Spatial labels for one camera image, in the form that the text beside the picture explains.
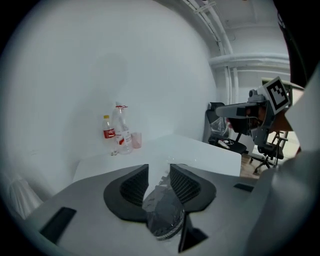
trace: red label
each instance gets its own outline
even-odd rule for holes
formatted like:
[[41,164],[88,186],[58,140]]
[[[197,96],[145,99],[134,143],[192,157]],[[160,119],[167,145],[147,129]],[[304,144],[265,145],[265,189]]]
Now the red label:
[[111,130],[104,130],[103,131],[104,137],[106,139],[110,139],[116,136],[115,130],[111,129]]

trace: plastic bottle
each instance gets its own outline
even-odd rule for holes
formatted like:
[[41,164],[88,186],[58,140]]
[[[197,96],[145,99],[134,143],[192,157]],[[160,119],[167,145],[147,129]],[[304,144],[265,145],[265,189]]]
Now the plastic bottle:
[[130,154],[133,150],[131,133],[125,121],[125,108],[127,107],[116,102],[115,109],[112,113],[117,150],[122,155]]
[[104,136],[104,145],[106,146],[108,153],[111,156],[117,155],[118,151],[117,151],[116,133],[114,128],[111,125],[108,115],[103,116],[102,130],[103,130],[103,136]]

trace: black office chair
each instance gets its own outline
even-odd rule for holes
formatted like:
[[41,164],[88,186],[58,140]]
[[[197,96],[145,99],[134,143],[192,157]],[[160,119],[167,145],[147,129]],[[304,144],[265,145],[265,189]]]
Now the black office chair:
[[[241,136],[240,133],[238,134],[236,140],[233,140],[228,138],[229,130],[223,135],[219,135],[211,131],[211,124],[219,118],[219,116],[216,115],[216,108],[224,105],[225,104],[223,104],[222,102],[211,102],[210,109],[208,109],[205,112],[206,118],[205,118],[203,142],[209,142],[210,145],[242,154],[247,150],[247,147],[241,144],[240,142],[238,142]],[[227,145],[229,149],[218,144],[219,140],[223,140],[223,141],[228,140],[229,143]]]
[[[282,141],[287,142],[288,139],[280,137],[280,133],[283,134],[282,131],[278,131],[274,136],[272,143],[270,143],[271,147],[258,146],[259,153],[263,154],[265,157],[262,157],[262,158],[251,157],[250,163],[252,163],[254,159],[261,162],[261,164],[254,169],[254,174],[258,173],[258,169],[261,166],[265,165],[268,169],[271,168],[270,165],[272,165],[273,167],[277,167],[278,159],[280,160],[284,159],[283,147],[280,146],[280,143]],[[274,158],[276,158],[275,164],[269,162],[269,161],[272,161]]]

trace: desk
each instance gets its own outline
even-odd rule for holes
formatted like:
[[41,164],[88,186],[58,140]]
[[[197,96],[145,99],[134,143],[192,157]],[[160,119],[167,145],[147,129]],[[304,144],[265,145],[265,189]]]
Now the desk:
[[149,184],[151,180],[159,181],[164,174],[168,174],[169,164],[186,164],[209,172],[239,176],[241,155],[172,134],[150,140],[127,155],[102,154],[85,158],[79,162],[73,182],[143,164],[149,164]]

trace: white ceiling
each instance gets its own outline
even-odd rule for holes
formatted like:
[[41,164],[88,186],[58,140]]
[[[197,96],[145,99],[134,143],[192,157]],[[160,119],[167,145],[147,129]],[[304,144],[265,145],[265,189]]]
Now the white ceiling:
[[272,0],[215,0],[225,29],[278,26],[277,9]]

